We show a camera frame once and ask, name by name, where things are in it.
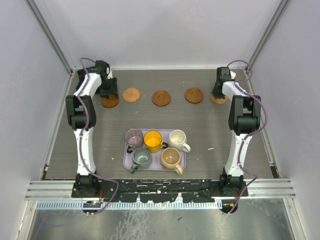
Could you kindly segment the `light cork round coaster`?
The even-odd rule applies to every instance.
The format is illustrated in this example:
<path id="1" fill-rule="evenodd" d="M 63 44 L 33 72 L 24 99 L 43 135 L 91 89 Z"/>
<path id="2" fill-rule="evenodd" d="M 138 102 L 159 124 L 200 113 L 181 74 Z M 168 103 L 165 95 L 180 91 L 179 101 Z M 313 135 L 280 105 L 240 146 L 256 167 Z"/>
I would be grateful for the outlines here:
<path id="1" fill-rule="evenodd" d="M 225 96 L 223 98 L 217 98 L 215 97 L 214 95 L 211 95 L 210 99 L 216 103 L 216 104 L 219 104 L 219 105 L 222 105 L 222 104 L 225 104 L 227 101 L 228 101 L 228 97 Z"/>

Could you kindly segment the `brown wooden round coaster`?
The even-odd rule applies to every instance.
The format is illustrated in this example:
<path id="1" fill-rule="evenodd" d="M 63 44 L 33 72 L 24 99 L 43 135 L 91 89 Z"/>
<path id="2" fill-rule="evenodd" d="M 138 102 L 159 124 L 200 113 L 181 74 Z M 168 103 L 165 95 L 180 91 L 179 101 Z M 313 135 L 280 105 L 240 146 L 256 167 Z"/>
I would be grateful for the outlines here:
<path id="1" fill-rule="evenodd" d="M 198 104 L 204 99 L 204 93 L 199 88 L 189 88 L 184 94 L 185 99 L 192 104 Z"/>

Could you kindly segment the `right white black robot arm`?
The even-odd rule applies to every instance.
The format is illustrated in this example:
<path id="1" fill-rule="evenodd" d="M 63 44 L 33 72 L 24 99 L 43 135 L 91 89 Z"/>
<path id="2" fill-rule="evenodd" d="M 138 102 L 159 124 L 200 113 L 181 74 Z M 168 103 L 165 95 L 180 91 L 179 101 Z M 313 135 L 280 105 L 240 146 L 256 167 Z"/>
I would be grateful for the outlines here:
<path id="1" fill-rule="evenodd" d="M 245 186 L 245 159 L 252 136 L 260 128 L 261 98 L 244 90 L 232 77 L 229 67 L 222 66 L 216 70 L 216 81 L 211 91 L 211 100 L 216 104 L 231 101 L 228 117 L 231 145 L 218 185 L 223 196 L 231 197 Z"/>

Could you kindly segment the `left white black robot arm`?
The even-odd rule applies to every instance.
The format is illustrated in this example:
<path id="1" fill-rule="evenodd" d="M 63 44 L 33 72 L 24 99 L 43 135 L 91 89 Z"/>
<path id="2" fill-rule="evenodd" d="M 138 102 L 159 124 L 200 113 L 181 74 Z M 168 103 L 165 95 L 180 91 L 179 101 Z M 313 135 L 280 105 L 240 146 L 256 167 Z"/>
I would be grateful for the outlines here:
<path id="1" fill-rule="evenodd" d="M 73 130 L 77 147 L 78 164 L 73 188 L 77 194 L 95 198 L 100 193 L 100 183 L 93 157 L 93 131 L 97 123 L 93 98 L 99 94 L 103 107 L 117 106 L 118 83 L 110 65 L 103 60 L 96 60 L 94 66 L 84 67 L 78 74 L 76 92 L 65 98 L 67 121 Z"/>

